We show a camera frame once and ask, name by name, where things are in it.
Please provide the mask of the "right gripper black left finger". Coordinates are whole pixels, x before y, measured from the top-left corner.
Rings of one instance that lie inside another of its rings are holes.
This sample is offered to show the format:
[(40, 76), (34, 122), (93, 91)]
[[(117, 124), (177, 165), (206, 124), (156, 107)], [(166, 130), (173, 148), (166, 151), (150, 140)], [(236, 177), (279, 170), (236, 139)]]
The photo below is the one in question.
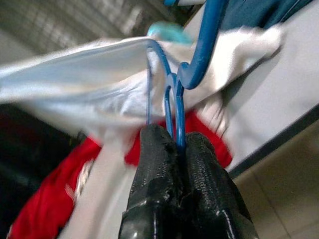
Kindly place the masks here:
[(177, 148), (167, 130), (149, 124), (140, 132), (140, 159), (119, 230), (121, 239), (177, 239), (183, 185)]

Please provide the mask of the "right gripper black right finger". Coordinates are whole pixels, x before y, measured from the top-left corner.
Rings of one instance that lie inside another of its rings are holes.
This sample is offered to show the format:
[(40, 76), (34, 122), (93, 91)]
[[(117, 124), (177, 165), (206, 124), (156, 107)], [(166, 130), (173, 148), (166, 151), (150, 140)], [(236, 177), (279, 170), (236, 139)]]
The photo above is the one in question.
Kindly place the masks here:
[(215, 149), (201, 133), (186, 136), (184, 161), (188, 196), (183, 239), (254, 239), (256, 229), (245, 202)]

